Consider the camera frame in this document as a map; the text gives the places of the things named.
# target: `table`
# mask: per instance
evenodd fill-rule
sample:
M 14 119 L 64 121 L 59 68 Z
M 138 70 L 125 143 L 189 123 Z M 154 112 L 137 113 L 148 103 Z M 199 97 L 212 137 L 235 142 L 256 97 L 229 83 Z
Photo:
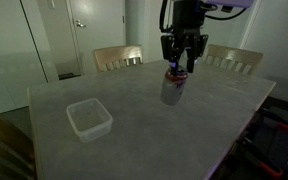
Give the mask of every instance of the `table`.
M 39 179 L 206 179 L 275 82 L 196 65 L 180 102 L 160 101 L 167 61 L 96 73 L 28 90 Z M 66 107 L 98 98 L 112 131 L 79 141 Z

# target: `door handle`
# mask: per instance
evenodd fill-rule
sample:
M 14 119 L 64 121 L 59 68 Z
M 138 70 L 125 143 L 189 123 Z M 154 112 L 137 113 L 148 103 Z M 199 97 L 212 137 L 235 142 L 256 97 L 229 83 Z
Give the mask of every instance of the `door handle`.
M 76 20 L 76 26 L 79 28 L 86 28 L 86 25 L 82 24 L 80 20 Z

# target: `chair back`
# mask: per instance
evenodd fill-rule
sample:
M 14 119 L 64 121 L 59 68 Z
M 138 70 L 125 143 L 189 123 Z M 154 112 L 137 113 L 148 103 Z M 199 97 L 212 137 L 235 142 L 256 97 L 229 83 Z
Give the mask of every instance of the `chair back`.
M 11 179 L 36 178 L 32 141 L 0 115 L 0 175 Z
M 204 63 L 252 75 L 263 53 L 209 44 Z
M 143 64 L 141 46 L 116 46 L 94 50 L 98 72 Z

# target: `white door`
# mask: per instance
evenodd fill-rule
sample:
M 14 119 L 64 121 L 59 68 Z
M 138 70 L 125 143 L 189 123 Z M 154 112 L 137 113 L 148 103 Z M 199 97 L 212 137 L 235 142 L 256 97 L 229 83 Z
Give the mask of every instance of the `white door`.
M 0 112 L 28 105 L 27 87 L 46 83 L 20 0 L 0 0 Z
M 93 50 L 125 45 L 124 0 L 70 0 L 85 75 L 96 72 Z M 77 27 L 77 21 L 86 27 Z

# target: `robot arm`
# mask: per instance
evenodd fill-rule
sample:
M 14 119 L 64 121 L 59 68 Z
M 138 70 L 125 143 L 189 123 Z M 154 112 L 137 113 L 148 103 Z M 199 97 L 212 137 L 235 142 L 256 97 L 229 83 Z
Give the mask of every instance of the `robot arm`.
M 194 70 L 195 60 L 203 55 L 208 35 L 201 35 L 200 28 L 205 17 L 216 20 L 229 20 L 242 14 L 253 0 L 175 0 L 173 5 L 173 20 L 170 27 L 164 28 L 165 9 L 168 0 L 163 0 L 160 13 L 160 30 L 166 33 L 161 37 L 163 57 L 170 62 L 171 74 L 176 76 L 179 70 L 179 60 L 187 52 L 186 69 Z M 208 16 L 208 11 L 217 10 L 217 5 L 223 5 L 222 11 L 230 12 L 233 7 L 244 8 L 240 13 L 228 18 Z

